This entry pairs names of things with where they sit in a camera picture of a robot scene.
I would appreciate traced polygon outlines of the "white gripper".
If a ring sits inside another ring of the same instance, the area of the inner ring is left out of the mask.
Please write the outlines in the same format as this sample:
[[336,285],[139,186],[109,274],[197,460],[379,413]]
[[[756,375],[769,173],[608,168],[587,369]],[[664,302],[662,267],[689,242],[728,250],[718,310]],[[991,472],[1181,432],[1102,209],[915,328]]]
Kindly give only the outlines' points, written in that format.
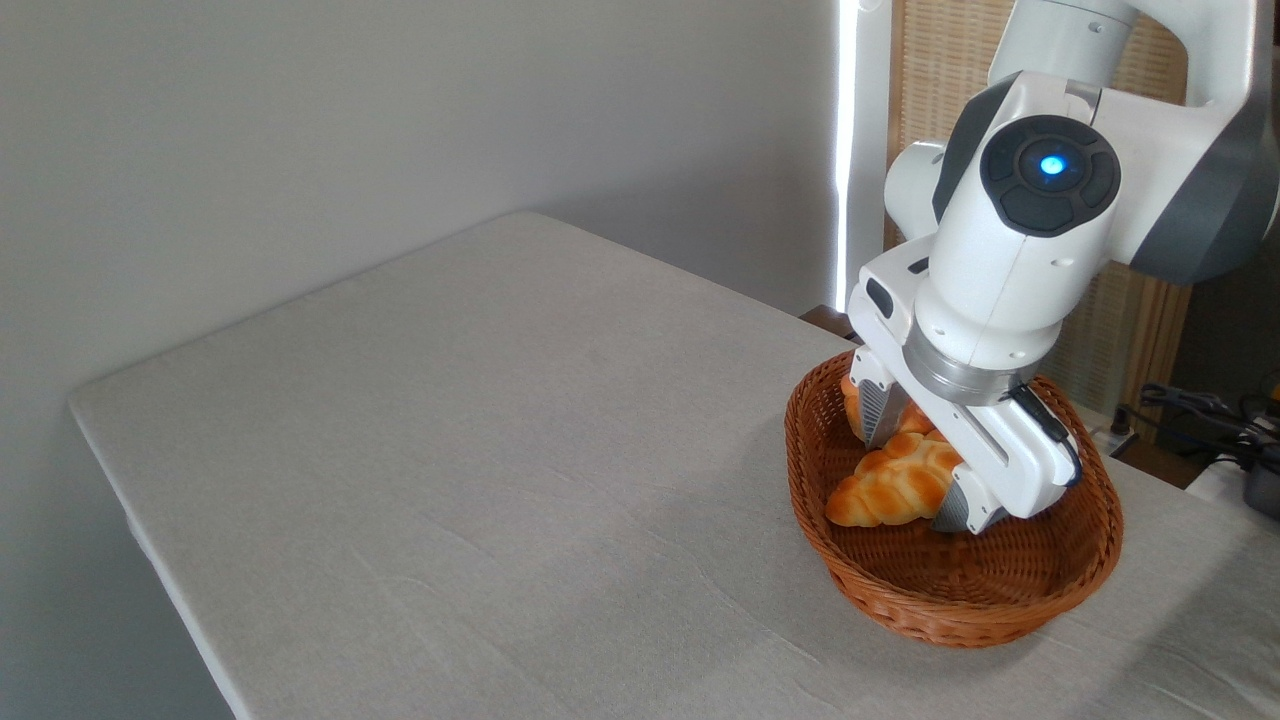
[[849,379],[855,432],[869,450],[925,433],[925,416],[961,462],[931,528],[980,534],[1007,516],[1032,518],[1083,477],[1065,425],[1027,386],[1028,368],[980,372],[943,357],[915,319],[934,241],[914,240],[864,265],[849,304],[861,346]]

